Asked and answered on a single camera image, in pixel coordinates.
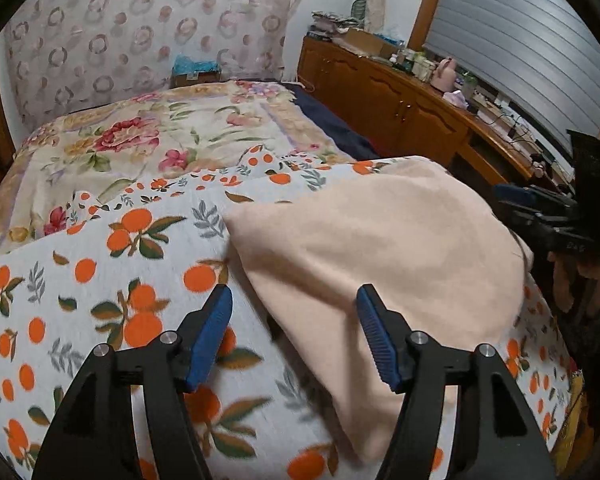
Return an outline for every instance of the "cabinet handle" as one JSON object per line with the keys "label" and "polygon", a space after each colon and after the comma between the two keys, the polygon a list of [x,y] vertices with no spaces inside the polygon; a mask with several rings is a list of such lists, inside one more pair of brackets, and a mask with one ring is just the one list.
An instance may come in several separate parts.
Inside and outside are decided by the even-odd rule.
{"label": "cabinet handle", "polygon": [[[404,101],[400,101],[400,102],[398,103],[398,106],[399,106],[399,105],[401,105],[401,104],[403,104],[403,103],[404,103]],[[398,111],[395,113],[395,118],[396,118],[396,119],[398,118],[398,115],[400,115],[400,110],[398,110]]]}
{"label": "cabinet handle", "polygon": [[402,115],[402,120],[400,122],[403,123],[406,118],[407,118],[407,112],[405,111],[405,113]]}

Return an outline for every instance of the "cardboard box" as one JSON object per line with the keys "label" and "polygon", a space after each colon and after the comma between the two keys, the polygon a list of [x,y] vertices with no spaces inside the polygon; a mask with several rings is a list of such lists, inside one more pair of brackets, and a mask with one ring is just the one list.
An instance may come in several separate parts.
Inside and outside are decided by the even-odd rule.
{"label": "cardboard box", "polygon": [[356,28],[350,28],[344,35],[343,40],[356,49],[365,52],[368,56],[379,56],[389,59],[392,54],[398,52],[398,47],[378,38],[375,34],[365,32],[364,30],[357,30]]}
{"label": "cardboard box", "polygon": [[219,83],[220,81],[221,73],[218,71],[171,75],[171,88],[182,88],[199,83]]}

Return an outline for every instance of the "dark blue sheet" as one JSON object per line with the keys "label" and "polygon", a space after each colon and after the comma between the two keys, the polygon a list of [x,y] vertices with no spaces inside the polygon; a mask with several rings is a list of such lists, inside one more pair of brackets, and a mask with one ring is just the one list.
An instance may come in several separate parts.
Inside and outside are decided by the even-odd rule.
{"label": "dark blue sheet", "polygon": [[320,101],[302,90],[300,85],[282,84],[296,96],[295,103],[300,107],[302,113],[330,136],[336,143],[336,146],[343,152],[348,153],[356,160],[380,158],[365,137],[354,132],[345,121],[337,117]]}

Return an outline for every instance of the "metal screw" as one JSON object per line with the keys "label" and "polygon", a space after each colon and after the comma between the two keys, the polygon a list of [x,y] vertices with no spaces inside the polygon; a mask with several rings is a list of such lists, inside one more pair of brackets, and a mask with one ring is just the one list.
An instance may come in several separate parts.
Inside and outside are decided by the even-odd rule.
{"label": "metal screw", "polygon": [[411,334],[411,340],[416,343],[416,345],[424,345],[429,341],[429,336],[420,330],[416,330]]}
{"label": "metal screw", "polygon": [[109,353],[109,345],[106,343],[100,343],[93,349],[93,355],[96,357],[102,357],[103,355],[107,355]]}
{"label": "metal screw", "polygon": [[173,330],[169,330],[168,332],[162,332],[160,334],[160,342],[164,343],[165,345],[171,345],[175,343],[177,338],[178,334]]}
{"label": "metal screw", "polygon": [[485,357],[493,357],[496,355],[496,349],[488,343],[482,343],[480,346],[478,346],[478,350]]}

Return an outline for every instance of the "cabinet door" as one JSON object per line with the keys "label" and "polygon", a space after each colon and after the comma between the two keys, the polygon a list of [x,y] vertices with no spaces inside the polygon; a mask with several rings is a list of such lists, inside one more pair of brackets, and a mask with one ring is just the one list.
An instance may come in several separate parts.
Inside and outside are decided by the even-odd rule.
{"label": "cabinet door", "polygon": [[309,94],[317,94],[320,71],[326,62],[326,48],[320,42],[304,38],[302,53],[298,63],[298,80],[306,87]]}
{"label": "cabinet door", "polygon": [[422,155],[448,166],[467,133],[467,127],[442,105],[419,96],[405,115],[400,155]]}
{"label": "cabinet door", "polygon": [[360,87],[364,84],[360,62],[347,52],[335,52],[324,62],[318,78],[317,98],[355,130],[360,113]]}
{"label": "cabinet door", "polygon": [[397,76],[387,75],[374,66],[367,67],[365,84],[360,91],[360,109],[354,129],[369,139],[379,155],[397,155],[402,121],[415,103],[415,92]]}

